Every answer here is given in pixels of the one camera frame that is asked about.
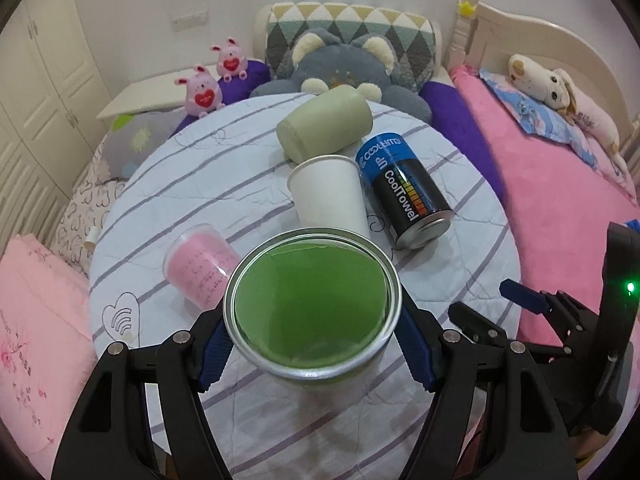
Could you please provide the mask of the pink clear plastic cup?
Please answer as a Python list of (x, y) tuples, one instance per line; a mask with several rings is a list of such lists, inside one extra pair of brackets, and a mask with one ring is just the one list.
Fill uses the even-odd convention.
[(180, 234), (168, 248), (163, 276), (201, 310), (213, 310), (224, 298), (228, 281), (241, 257), (207, 223)]

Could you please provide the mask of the pale green cylindrical cup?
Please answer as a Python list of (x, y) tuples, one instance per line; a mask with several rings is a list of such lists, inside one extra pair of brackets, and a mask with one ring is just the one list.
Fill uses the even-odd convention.
[(339, 86), (297, 107), (278, 123), (276, 133), (286, 157), (300, 164), (344, 150), (372, 126), (367, 100), (356, 89)]

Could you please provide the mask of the pink fleece bed blanket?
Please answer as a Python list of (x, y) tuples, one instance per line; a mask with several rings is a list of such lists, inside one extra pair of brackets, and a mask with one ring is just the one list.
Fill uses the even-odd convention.
[(472, 68), (455, 68), (451, 79), (506, 187), (522, 283), (599, 311), (608, 225), (637, 219), (638, 206), (570, 148), (524, 133)]

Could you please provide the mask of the blue black CoolTowel can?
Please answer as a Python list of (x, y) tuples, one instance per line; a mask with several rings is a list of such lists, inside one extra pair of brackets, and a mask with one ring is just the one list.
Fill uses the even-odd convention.
[(422, 248), (450, 228), (454, 212), (400, 134), (372, 136), (357, 152), (356, 163), (398, 248)]

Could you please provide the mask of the blue cartoon pillow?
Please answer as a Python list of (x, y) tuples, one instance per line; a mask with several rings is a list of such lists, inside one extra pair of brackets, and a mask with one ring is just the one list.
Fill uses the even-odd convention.
[[(511, 81), (509, 72), (503, 76), (483, 68), (480, 71), (480, 79), (495, 93), (495, 96), (512, 114), (525, 133), (536, 134), (553, 142), (566, 144), (583, 162), (591, 167), (597, 165), (596, 156), (590, 152), (585, 144), (585, 140), (590, 137), (590, 134), (567, 122), (564, 117), (543, 102), (518, 90)], [(612, 162), (616, 174), (626, 174), (628, 168), (620, 150), (615, 155), (605, 151), (604, 148), (602, 150)]]

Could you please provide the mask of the heart patterned pillow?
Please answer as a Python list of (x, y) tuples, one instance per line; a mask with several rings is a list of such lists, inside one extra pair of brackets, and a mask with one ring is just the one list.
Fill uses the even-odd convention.
[(73, 269), (89, 276), (93, 250), (84, 247), (92, 228), (101, 231), (111, 206), (122, 194), (126, 182), (111, 180), (100, 183), (106, 168), (102, 151), (103, 138), (93, 154), (84, 178), (78, 183), (66, 206), (49, 248)]

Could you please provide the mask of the white dog plush toy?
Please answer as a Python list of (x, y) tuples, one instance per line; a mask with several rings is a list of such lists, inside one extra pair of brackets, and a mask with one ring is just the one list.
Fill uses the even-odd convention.
[(514, 54), (508, 61), (514, 86), (543, 102), (567, 122), (593, 136), (610, 154), (620, 149), (620, 135), (612, 117), (580, 90), (562, 68), (548, 70), (527, 56)]

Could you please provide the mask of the cream wooden bed headboard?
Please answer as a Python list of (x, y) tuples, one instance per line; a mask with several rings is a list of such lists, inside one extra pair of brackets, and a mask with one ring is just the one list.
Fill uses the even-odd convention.
[(638, 183), (639, 118), (629, 116), (623, 91), (600, 54), (560, 25), (499, 10), (482, 0), (458, 0), (446, 70), (466, 64), (504, 74), (506, 61), (514, 53), (527, 55), (545, 68), (566, 70), (613, 118), (620, 133), (620, 154)]

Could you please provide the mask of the grey sun-print pillow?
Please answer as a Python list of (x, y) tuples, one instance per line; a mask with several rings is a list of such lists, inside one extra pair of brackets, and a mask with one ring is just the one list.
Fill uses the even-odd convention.
[(107, 133), (96, 177), (99, 183), (129, 180), (138, 168), (178, 129), (186, 112), (157, 110), (120, 115)]

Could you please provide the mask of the grey bear plush cushion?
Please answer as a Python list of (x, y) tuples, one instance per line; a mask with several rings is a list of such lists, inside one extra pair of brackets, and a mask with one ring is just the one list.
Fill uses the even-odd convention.
[(290, 66), (290, 76), (268, 81), (250, 95), (318, 96), (346, 86), (368, 101), (400, 110), (427, 125), (433, 120), (431, 107), (424, 99), (396, 84), (398, 59), (392, 44), (381, 35), (364, 35), (345, 44), (326, 29), (309, 29), (292, 47)]

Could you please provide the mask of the cream wardrobe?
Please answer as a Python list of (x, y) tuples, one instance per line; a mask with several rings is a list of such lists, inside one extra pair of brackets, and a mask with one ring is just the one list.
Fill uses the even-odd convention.
[(75, 0), (21, 0), (1, 31), (1, 240), (52, 240), (110, 102)]

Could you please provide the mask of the white bedside table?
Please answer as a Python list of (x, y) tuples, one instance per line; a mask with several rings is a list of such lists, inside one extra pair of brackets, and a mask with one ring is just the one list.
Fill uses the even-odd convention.
[(186, 86), (175, 80), (195, 74), (193, 67), (156, 75), (132, 82), (96, 115), (99, 120), (111, 120), (123, 114), (139, 114), (152, 110), (173, 110), (186, 102)]

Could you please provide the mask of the pink pig plush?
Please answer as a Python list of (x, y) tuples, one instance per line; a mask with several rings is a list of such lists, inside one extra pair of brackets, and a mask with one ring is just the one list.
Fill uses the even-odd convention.
[(186, 87), (184, 110), (191, 117), (203, 118), (224, 107), (220, 85), (203, 65), (195, 65), (194, 73), (189, 77), (176, 78), (175, 85)]
[(248, 59), (243, 48), (234, 38), (228, 37), (225, 44), (213, 44), (210, 50), (218, 53), (216, 70), (223, 81), (247, 78)]

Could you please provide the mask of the pink pig plush rear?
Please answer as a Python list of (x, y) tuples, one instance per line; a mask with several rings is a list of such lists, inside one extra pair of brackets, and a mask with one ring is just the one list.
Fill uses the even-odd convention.
[(225, 44), (213, 44), (210, 50), (218, 53), (216, 70), (223, 81), (247, 78), (248, 59), (243, 48), (234, 38), (228, 37)]

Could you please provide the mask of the white wall socket plate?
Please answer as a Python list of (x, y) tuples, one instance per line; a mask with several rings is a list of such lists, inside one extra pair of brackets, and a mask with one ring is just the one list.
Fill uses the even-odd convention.
[(184, 30), (204, 26), (208, 23), (208, 11), (198, 11), (192, 14), (184, 14), (172, 18), (170, 21), (173, 32), (183, 32)]

